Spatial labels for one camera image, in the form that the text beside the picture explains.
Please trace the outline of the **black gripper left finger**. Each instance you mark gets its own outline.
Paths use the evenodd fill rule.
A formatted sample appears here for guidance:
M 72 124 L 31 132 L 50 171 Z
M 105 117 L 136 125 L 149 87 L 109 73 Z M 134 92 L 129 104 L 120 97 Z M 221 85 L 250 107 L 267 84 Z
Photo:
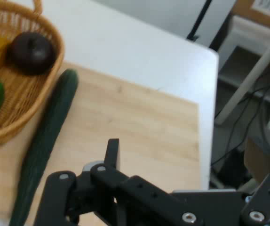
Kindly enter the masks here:
M 139 176 L 117 169 L 119 140 L 110 139 L 104 161 L 76 176 L 58 171 L 48 176 L 36 226 L 76 226 L 94 213 L 109 226 L 203 226 L 200 211 Z

